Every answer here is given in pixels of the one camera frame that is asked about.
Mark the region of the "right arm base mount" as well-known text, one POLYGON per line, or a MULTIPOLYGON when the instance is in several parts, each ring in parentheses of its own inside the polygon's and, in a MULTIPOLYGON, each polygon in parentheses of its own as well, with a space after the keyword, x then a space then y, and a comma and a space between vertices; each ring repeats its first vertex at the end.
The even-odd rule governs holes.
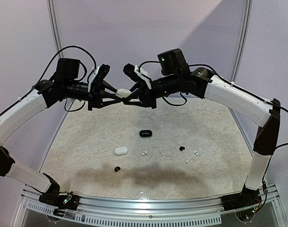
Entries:
POLYGON ((262 201, 259 190, 247 188, 238 193, 221 196, 220 200, 225 211, 252 206, 262 201))

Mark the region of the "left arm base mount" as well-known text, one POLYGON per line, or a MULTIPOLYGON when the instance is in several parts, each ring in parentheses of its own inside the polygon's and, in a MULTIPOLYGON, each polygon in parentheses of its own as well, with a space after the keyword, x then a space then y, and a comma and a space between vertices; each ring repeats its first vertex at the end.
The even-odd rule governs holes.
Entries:
POLYGON ((80 196, 73 192, 42 193, 39 197, 39 202, 55 206, 59 210, 76 211, 80 202, 80 196))

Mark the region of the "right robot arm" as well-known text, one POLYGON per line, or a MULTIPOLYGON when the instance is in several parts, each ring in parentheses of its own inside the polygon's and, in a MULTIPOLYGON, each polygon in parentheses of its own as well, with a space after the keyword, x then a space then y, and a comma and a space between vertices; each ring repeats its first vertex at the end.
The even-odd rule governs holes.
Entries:
POLYGON ((179 48, 160 53, 157 57, 162 78, 152 80, 140 65, 127 64, 123 68, 124 74, 130 77, 135 85, 129 90, 119 89, 116 95, 121 97, 126 105, 156 108, 158 98, 177 92, 192 94, 225 105, 253 121, 258 126, 253 159, 243 189, 234 194, 233 199, 241 206, 259 201, 258 189, 277 146, 280 129, 279 100, 267 101, 258 97, 225 80, 207 65, 200 65, 191 71, 179 48))

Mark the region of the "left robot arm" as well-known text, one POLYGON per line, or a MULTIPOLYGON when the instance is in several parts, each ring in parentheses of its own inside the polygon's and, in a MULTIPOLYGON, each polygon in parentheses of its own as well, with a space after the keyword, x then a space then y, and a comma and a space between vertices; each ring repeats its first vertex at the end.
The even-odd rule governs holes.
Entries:
POLYGON ((60 205, 63 201, 59 185, 48 175, 15 161, 3 145, 29 119, 65 98, 84 100, 89 110, 121 101, 122 93, 104 81, 110 70, 109 65, 95 68, 88 83, 77 80, 80 65, 80 60, 60 58, 51 79, 41 80, 24 98, 0 116, 0 176, 29 185, 43 193, 52 205, 60 205))

